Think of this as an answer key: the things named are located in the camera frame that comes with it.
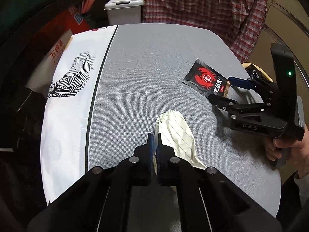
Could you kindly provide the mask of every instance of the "gray tabletop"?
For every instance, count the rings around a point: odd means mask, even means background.
[[[194,134],[199,159],[276,216],[281,180],[264,156],[262,138],[230,130],[225,111],[182,84],[197,58],[226,78],[248,78],[231,50],[208,30],[172,24],[118,27],[97,87],[88,169],[116,166],[132,156],[154,132],[157,117],[178,110]],[[261,102],[245,90],[231,89],[228,97]],[[135,187],[128,226],[129,231],[180,231],[175,192],[156,185]]]

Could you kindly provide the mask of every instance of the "red checkered fabric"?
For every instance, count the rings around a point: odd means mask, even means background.
[[[268,0],[145,0],[144,23],[176,23],[211,30],[244,63],[262,30]]]

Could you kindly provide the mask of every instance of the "human hand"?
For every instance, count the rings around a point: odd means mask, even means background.
[[[264,147],[267,158],[272,161],[281,158],[278,148],[285,149],[291,147],[288,162],[298,170],[299,178],[309,173],[309,132],[306,126],[302,141],[292,138],[278,138],[274,140],[266,138]]]

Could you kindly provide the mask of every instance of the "yellow object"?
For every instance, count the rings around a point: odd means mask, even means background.
[[[254,64],[251,64],[251,63],[243,63],[243,67],[244,67],[245,69],[248,68],[249,65],[254,65]],[[270,77],[265,71],[263,71],[260,67],[258,67],[258,66],[256,66],[256,65],[254,65],[254,66],[263,74],[263,76],[264,76],[267,80],[273,82],[273,80],[271,79],[271,77]]]

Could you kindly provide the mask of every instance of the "metal pin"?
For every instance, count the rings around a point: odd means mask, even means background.
[[[94,173],[94,174],[99,174],[101,172],[102,172],[102,168],[100,168],[100,167],[94,167],[92,169],[92,173]]]
[[[178,157],[172,157],[170,158],[171,163],[178,163],[180,159]]]
[[[216,172],[217,172],[217,169],[215,169],[214,167],[207,168],[207,173],[209,174],[215,174]]]
[[[139,158],[136,157],[136,156],[132,156],[132,157],[130,157],[129,161],[130,161],[131,163],[136,163],[136,162],[139,161]]]

